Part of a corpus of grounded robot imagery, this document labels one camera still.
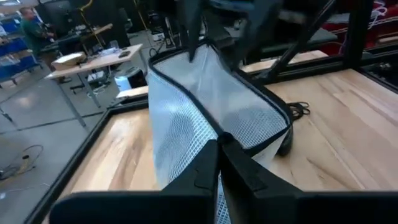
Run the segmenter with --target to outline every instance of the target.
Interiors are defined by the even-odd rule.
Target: white table
[[[53,80],[56,83],[56,85],[58,86],[58,89],[60,90],[60,92],[61,92],[61,94],[63,96],[63,98],[65,99],[65,102],[67,103],[69,108],[72,110],[72,113],[75,115],[75,118],[77,120],[79,120],[79,123],[82,126],[86,126],[86,123],[83,121],[83,118],[77,112],[75,106],[70,101],[69,97],[64,92],[63,88],[58,84],[58,82],[56,82],[55,79],[60,78],[60,77],[70,77],[70,76],[73,76],[73,75],[78,75],[81,78],[85,88],[87,89],[87,91],[90,94],[91,98],[93,99],[94,103],[100,108],[101,105],[98,102],[95,94],[93,93],[93,90],[91,89],[90,85],[88,84],[88,81],[83,76],[82,72],[87,72],[87,71],[90,71],[90,70],[93,70],[93,69],[96,69],[96,68],[107,67],[107,66],[110,66],[110,65],[114,65],[114,64],[130,61],[132,59],[132,57],[136,53],[139,53],[139,56],[140,56],[142,62],[144,63],[144,69],[147,69],[147,62],[145,61],[144,55],[142,54],[141,47],[142,47],[142,44],[137,44],[137,45],[128,47],[124,51],[129,50],[130,54],[128,56],[123,57],[123,58],[119,58],[119,54],[111,54],[111,55],[107,55],[107,56],[103,56],[103,57],[98,57],[98,58],[95,58],[92,61],[90,61],[88,63],[85,63],[85,64],[82,64],[80,66],[77,65],[77,66],[74,66],[73,68],[69,68],[69,69],[66,69],[66,70],[54,71],[50,75],[47,75],[45,78],[49,79],[49,80]]]

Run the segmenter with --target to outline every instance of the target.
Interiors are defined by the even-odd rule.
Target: black cable
[[[29,160],[29,163],[26,165],[26,168],[21,172],[21,166],[13,166],[13,163],[17,160],[17,159],[29,159],[30,156],[26,153],[29,149],[32,149],[33,147],[39,147],[40,151],[37,154],[37,156],[32,159],[31,161]],[[0,180],[6,180],[10,177],[14,177],[14,176],[18,176],[18,175],[22,175],[25,174],[29,171],[31,171],[32,169],[36,168],[36,166],[34,165],[36,160],[40,157],[40,155],[43,153],[44,147],[42,145],[33,145],[33,146],[29,146],[26,149],[24,149],[21,153],[19,153],[12,161],[11,163],[6,166],[3,169],[0,169],[2,171],[1,176],[0,176]]]
[[[308,115],[311,113],[308,108],[310,107],[310,105],[306,102],[287,103],[287,106],[292,111],[293,121],[296,121],[302,118],[304,115]]]
[[[166,42],[166,40],[163,40],[163,42],[160,44],[160,46],[159,46],[159,48],[156,50],[154,47],[151,47],[150,49],[149,49],[149,56],[150,57],[153,57],[153,56],[156,56],[157,54],[159,54],[159,52],[160,52],[160,50],[161,50],[161,48],[163,47],[163,45],[164,45],[164,43]]]

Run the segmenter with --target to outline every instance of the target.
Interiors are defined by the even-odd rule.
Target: black metal frame
[[[361,7],[359,7],[358,10],[350,16],[350,28],[348,31],[348,41],[344,55],[318,58],[315,60],[309,60],[288,65],[273,80],[266,80],[261,78],[257,79],[256,81],[258,82],[258,84],[266,85],[270,83],[284,82],[288,80],[295,80],[298,78],[353,68],[356,69],[359,73],[362,73],[372,80],[381,83],[385,87],[393,90],[393,88],[390,88],[389,85],[381,82],[380,79],[372,76],[360,67],[382,62],[383,60],[394,58],[398,55],[398,45],[389,44],[383,45],[381,47],[367,49],[366,52],[372,54],[373,56],[369,58],[362,58],[364,50],[364,34],[366,33],[368,21],[370,18],[368,4],[370,1],[371,0],[358,0],[358,4]],[[258,75],[263,71],[253,72],[251,75]],[[95,143],[96,139],[99,137],[102,130],[107,125],[109,119],[113,115],[125,113],[128,111],[142,110],[148,107],[147,94],[139,95],[134,98],[128,98],[124,101],[124,103],[126,102],[127,104],[125,105],[117,106],[115,108],[108,108],[108,110],[103,114],[92,132],[88,135],[88,137],[81,144],[76,153],[68,161],[67,165],[61,171],[55,182],[48,189],[44,197],[40,200],[40,202],[35,206],[33,211],[27,217],[25,223],[40,223],[46,217],[52,207],[52,204],[59,198],[63,189],[68,184],[68,181],[72,178],[74,172],[77,170],[77,168],[87,155],[88,151],[91,149],[92,145]]]

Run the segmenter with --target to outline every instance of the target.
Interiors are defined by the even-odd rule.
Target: concrete floor
[[[157,48],[159,44],[148,39],[144,32],[131,39],[132,45],[140,43],[144,44],[143,53],[146,58],[149,58],[149,49]],[[138,55],[131,63],[121,66],[129,65],[143,67]],[[0,182],[0,223],[24,221],[44,195],[48,185],[52,184],[98,122],[101,117],[98,112],[104,110],[97,108],[85,91],[77,91],[74,95],[69,90],[70,86],[80,84],[77,77],[73,77],[71,83],[63,84],[62,87],[78,112],[85,117],[87,127],[83,128],[74,119],[55,84],[43,79],[48,74],[46,68],[36,68],[18,86],[0,89],[0,107],[15,121],[12,124],[0,116],[0,167],[8,166],[19,153],[31,145],[40,144],[44,147],[43,153],[35,162],[35,169],[10,181]],[[112,83],[97,97],[105,107],[118,92],[117,86]],[[32,152],[35,154],[38,150],[32,149]]]

